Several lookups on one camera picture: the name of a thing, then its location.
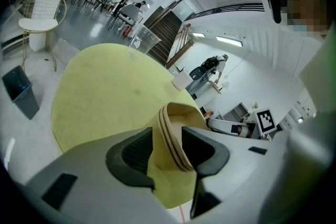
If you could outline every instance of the ceiling light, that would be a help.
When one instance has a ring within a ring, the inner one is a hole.
[[[232,45],[236,45],[238,47],[242,47],[243,46],[243,44],[242,44],[241,41],[230,39],[230,38],[218,37],[217,36],[217,40],[222,41],[222,42],[226,42],[226,43],[229,43],[229,44],[232,44]]]
[[[204,34],[201,33],[193,33],[195,37],[205,37]]]

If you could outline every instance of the stair railing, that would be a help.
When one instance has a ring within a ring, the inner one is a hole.
[[[153,22],[148,25],[148,29],[151,29],[156,25],[159,21],[161,21],[169,12],[172,11],[174,7],[176,7],[182,0],[174,1],[172,4],[170,4],[167,8],[165,8],[161,13],[153,20]]]
[[[177,62],[177,60],[179,60],[182,55],[184,55],[187,50],[189,50],[194,45],[194,41],[192,39],[187,41],[190,27],[191,24],[186,24],[183,26],[182,30],[177,33],[176,39],[174,41],[176,48],[174,48],[174,46],[172,48],[172,50],[175,50],[174,56],[167,61],[165,68],[171,68]]]

